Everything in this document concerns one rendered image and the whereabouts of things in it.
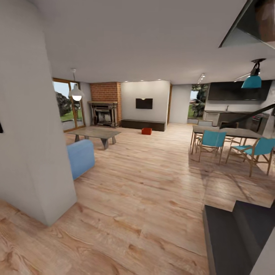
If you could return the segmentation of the storage box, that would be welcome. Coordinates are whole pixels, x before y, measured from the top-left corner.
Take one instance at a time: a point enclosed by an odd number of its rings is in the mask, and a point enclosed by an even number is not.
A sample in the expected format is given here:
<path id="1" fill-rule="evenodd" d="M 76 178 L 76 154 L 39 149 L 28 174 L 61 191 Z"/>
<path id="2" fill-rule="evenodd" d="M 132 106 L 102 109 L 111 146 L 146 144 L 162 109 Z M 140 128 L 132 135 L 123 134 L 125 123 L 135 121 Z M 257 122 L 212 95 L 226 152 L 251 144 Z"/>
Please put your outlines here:
<path id="1" fill-rule="evenodd" d="M 143 128 L 142 134 L 144 135 L 151 135 L 152 134 L 152 128 Z"/>

